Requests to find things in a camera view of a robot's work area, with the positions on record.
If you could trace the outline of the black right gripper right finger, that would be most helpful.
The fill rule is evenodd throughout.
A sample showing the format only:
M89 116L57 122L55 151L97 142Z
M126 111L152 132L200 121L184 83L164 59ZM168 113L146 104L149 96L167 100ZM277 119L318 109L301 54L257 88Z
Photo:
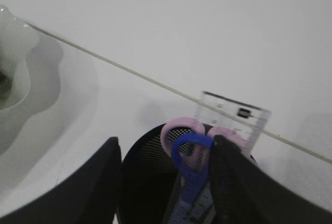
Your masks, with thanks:
M216 223L331 223L331 213L273 180L222 135L213 138L209 180Z

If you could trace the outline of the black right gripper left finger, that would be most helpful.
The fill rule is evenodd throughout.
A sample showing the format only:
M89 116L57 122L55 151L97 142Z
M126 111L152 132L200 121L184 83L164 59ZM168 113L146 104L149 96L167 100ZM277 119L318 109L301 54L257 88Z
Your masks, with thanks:
M112 223L119 200L121 150L110 137L78 170L1 223Z

